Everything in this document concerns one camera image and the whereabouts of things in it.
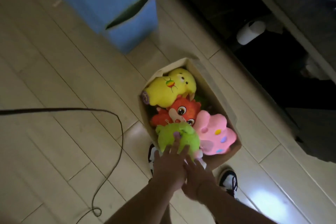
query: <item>wooden floor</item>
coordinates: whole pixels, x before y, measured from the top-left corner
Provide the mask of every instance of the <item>wooden floor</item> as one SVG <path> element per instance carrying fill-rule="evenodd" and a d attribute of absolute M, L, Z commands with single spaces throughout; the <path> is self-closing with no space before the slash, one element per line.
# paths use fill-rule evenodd
<path fill-rule="evenodd" d="M 0 0 L 0 108 L 93 107 L 117 113 L 119 166 L 99 191 L 101 223 L 151 177 L 137 94 L 159 68 L 195 55 L 237 115 L 243 148 L 228 162 L 238 198 L 279 223 L 336 223 L 336 164 L 306 155 L 289 128 L 179 0 L 157 0 L 159 29 L 127 56 L 59 0 Z M 0 215 L 15 223 L 75 223 L 117 160 L 121 130 L 101 113 L 0 118 Z M 214 223 L 181 191 L 173 223 Z"/>

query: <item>blue storage bin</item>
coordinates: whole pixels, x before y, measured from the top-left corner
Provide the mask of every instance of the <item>blue storage bin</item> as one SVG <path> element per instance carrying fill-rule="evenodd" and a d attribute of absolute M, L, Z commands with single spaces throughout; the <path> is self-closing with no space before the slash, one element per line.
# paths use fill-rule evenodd
<path fill-rule="evenodd" d="M 124 54 L 158 25 L 155 0 L 65 0 Z"/>

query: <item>sneaker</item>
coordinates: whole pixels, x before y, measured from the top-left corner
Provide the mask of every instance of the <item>sneaker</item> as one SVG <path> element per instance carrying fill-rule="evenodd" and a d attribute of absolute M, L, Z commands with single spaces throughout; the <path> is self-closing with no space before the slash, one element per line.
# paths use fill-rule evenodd
<path fill-rule="evenodd" d="M 222 187 L 229 195 L 236 198 L 235 195 L 238 189 L 238 182 L 237 175 L 233 169 L 227 168 L 220 174 L 218 185 Z"/>
<path fill-rule="evenodd" d="M 153 167 L 153 163 L 154 163 L 154 152 L 157 150 L 157 148 L 154 146 L 154 144 L 151 144 L 149 146 L 149 151 L 148 151 L 148 164 L 149 164 L 149 168 L 150 171 L 153 175 L 153 171 L 154 171 L 154 167 Z"/>

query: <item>black cable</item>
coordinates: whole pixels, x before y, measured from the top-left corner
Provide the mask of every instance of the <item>black cable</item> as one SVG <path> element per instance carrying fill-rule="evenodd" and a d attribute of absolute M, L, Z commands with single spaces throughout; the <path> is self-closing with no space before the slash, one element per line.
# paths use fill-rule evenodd
<path fill-rule="evenodd" d="M 110 114 L 113 114 L 118 118 L 118 121 L 120 123 L 121 127 L 121 150 L 120 154 L 118 157 L 117 162 L 115 163 L 114 167 L 112 168 L 111 172 L 106 176 L 105 180 L 103 183 L 99 186 L 99 188 L 96 190 L 96 192 L 93 194 L 92 201 L 91 201 L 91 209 L 87 211 L 77 222 L 78 224 L 82 218 L 84 218 L 85 215 L 88 213 L 92 212 L 97 218 L 102 214 L 102 209 L 99 207 L 93 206 L 93 201 L 95 200 L 95 197 L 100 190 L 100 188 L 103 186 L 103 184 L 108 180 L 108 178 L 112 175 L 113 171 L 117 167 L 117 165 L 120 162 L 121 154 L 123 152 L 123 147 L 124 147 L 124 131 L 123 131 L 123 124 L 121 123 L 119 116 L 116 115 L 115 113 L 104 110 L 104 109 L 95 109 L 95 108 L 80 108 L 80 107 L 64 107 L 64 108 L 27 108 L 27 109 L 10 109 L 10 110 L 0 110 L 0 116 L 5 116 L 5 115 L 13 115 L 13 114 L 24 114 L 24 113 L 38 113 L 38 112 L 63 112 L 63 111 L 97 111 L 97 112 L 108 112 Z"/>

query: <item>yellow plush toy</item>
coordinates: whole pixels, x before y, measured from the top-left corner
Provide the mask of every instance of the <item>yellow plush toy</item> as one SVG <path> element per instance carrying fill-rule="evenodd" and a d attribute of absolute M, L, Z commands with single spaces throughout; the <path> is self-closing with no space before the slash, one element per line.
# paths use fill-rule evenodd
<path fill-rule="evenodd" d="M 196 82 L 189 71 L 177 68 L 168 76 L 156 77 L 142 92 L 145 104 L 158 105 L 163 108 L 170 107 L 178 95 L 194 94 Z"/>

